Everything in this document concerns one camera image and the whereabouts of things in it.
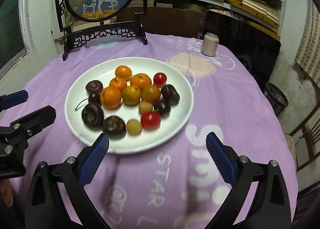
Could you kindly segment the person's left hand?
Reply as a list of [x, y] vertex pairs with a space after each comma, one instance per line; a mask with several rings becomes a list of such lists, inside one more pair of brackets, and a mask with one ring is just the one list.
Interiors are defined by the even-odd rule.
[[1, 197], [4, 200], [4, 202], [6, 203], [6, 205], [8, 207], [11, 207], [14, 200], [13, 200], [13, 194], [12, 194], [10, 181], [8, 179], [0, 181], [0, 193], [1, 193]]

